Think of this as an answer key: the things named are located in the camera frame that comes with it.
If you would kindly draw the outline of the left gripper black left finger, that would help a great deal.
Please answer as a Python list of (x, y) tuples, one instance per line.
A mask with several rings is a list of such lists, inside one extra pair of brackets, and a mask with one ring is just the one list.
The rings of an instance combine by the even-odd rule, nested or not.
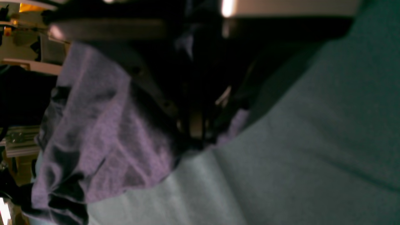
[(129, 95), (139, 93), (135, 106), (149, 102), (149, 109), (142, 110), (142, 121), (150, 128), (160, 130), (162, 136), (171, 140), (174, 146), (194, 145), (194, 139), (179, 131), (175, 122), (179, 117), (176, 103), (166, 95), (156, 66), (165, 60), (153, 60), (134, 48), (154, 47), (166, 40), (167, 24), (162, 19), (122, 17), (70, 17), (52, 18), (49, 32), (58, 40), (72, 42), (72, 55), (67, 57), (57, 85), (70, 85), (71, 92), (110, 93), (113, 88), (121, 92), (118, 84), (131, 88), (123, 91)]

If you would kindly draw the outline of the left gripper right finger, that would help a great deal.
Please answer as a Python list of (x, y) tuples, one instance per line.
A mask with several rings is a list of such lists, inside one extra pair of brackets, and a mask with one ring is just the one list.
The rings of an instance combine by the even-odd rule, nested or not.
[(280, 16), (223, 19), (221, 37), (203, 74), (203, 140), (225, 131), (233, 116), (287, 60), (345, 36), (353, 16)]

